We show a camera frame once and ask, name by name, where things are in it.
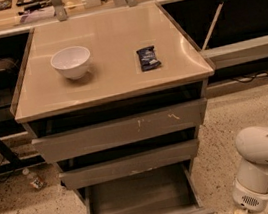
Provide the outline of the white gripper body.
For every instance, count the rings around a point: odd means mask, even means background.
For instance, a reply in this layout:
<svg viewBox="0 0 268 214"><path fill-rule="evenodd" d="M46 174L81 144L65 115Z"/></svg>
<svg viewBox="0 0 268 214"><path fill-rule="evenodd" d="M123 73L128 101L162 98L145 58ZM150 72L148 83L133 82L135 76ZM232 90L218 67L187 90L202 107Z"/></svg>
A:
<svg viewBox="0 0 268 214"><path fill-rule="evenodd" d="M233 201L240 214L261 213L268 204L268 181L262 178L236 179Z"/></svg>

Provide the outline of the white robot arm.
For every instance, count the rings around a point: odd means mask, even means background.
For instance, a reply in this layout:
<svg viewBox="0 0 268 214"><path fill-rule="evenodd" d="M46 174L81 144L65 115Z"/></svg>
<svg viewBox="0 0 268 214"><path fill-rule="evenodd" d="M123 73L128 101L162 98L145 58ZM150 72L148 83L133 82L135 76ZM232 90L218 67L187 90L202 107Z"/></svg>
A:
<svg viewBox="0 0 268 214"><path fill-rule="evenodd" d="M268 203L268 127L247 127L237 133L241 156L233 183L233 214L257 214Z"/></svg>

